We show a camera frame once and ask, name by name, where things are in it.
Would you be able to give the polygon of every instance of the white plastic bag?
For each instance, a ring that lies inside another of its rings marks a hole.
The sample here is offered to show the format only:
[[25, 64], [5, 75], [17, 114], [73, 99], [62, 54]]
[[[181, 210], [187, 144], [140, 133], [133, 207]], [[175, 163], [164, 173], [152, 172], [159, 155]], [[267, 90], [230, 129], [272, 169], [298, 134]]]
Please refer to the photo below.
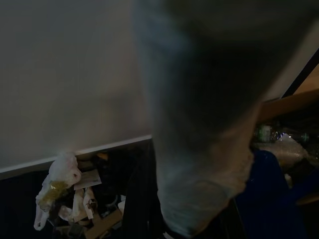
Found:
[[60, 155], [50, 166], [49, 174], [42, 183], [42, 189], [35, 198], [37, 204], [34, 228], [41, 230], [45, 226], [49, 211], [56, 199], [81, 179], [81, 171], [74, 154]]

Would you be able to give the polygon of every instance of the dark floor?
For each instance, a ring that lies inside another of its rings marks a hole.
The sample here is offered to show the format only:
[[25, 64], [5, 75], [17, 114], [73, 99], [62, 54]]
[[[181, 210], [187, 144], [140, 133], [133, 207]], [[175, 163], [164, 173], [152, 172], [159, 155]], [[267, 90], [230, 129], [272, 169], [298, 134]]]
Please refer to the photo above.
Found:
[[33, 228], [35, 197], [47, 174], [47, 171], [33, 172], [0, 181], [1, 239], [51, 238], [50, 223], [39, 232]]

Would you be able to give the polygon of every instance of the clutter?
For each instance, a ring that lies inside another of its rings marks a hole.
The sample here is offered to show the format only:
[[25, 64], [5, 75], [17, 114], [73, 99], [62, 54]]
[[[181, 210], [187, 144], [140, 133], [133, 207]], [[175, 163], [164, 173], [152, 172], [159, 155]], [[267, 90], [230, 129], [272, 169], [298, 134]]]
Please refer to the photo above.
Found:
[[310, 136], [307, 133], [300, 133], [289, 128], [265, 124], [255, 128], [254, 138], [257, 142], [274, 143], [285, 134], [288, 134], [295, 141], [303, 144], [308, 143], [310, 140]]
[[123, 211], [126, 197], [117, 192], [126, 191], [135, 165], [135, 158], [122, 150], [111, 153], [111, 157], [98, 153], [93, 160], [79, 164], [72, 154], [60, 156], [36, 197], [34, 227], [40, 230], [50, 222], [57, 239], [108, 237], [122, 225], [117, 205], [123, 201]]
[[94, 194], [91, 187], [85, 189], [83, 206], [88, 216], [88, 219], [93, 219], [94, 211], [97, 208], [97, 202], [94, 198]]
[[84, 235], [86, 239], [95, 239], [105, 231], [108, 231], [112, 228], [116, 223], [122, 220], [122, 213], [119, 210], [115, 210], [110, 213], [107, 217], [102, 219], [96, 225], [94, 225], [91, 229], [89, 229]]
[[255, 143], [260, 150], [272, 152], [283, 168], [292, 167], [303, 158], [309, 157], [307, 151], [289, 135], [284, 134], [275, 143]]
[[101, 179], [98, 170], [92, 170], [82, 173], [81, 180], [74, 185], [74, 190], [88, 188], [101, 184]]
[[118, 208], [121, 211], [122, 215], [124, 215], [125, 200], [126, 200], [126, 196], [121, 195], [121, 202], [118, 204]]
[[59, 217], [65, 221], [72, 221], [72, 209], [67, 206], [61, 206], [59, 211]]
[[42, 189], [36, 196], [37, 204], [34, 228], [41, 230], [45, 226], [49, 211], [55, 200], [81, 179], [81, 171], [72, 153], [60, 155], [50, 166], [49, 174], [42, 183]]
[[74, 194], [73, 209], [72, 209], [72, 218], [75, 223], [87, 217], [84, 206], [83, 206], [83, 199], [84, 199], [84, 190], [83, 189], [76, 190]]

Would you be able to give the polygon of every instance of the paper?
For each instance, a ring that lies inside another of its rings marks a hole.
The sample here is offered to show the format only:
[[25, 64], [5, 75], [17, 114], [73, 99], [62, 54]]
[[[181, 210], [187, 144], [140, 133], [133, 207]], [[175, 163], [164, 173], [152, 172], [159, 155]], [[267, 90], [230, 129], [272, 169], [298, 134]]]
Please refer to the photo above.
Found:
[[92, 187], [101, 183], [102, 182], [99, 176], [99, 172], [97, 169], [95, 169], [89, 172], [82, 173], [80, 182], [74, 184], [74, 190]]

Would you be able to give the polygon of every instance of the cardboard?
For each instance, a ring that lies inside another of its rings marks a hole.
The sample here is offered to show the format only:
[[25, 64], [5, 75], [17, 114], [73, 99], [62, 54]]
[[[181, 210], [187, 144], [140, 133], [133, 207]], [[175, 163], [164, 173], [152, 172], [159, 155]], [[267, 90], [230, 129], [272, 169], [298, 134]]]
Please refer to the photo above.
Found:
[[95, 239], [108, 231], [112, 226], [122, 220], [122, 213], [116, 209], [104, 219], [97, 222], [91, 229], [89, 229], [84, 235], [86, 239]]
[[261, 106], [257, 123], [267, 122], [282, 114], [290, 113], [319, 101], [319, 89], [288, 96]]

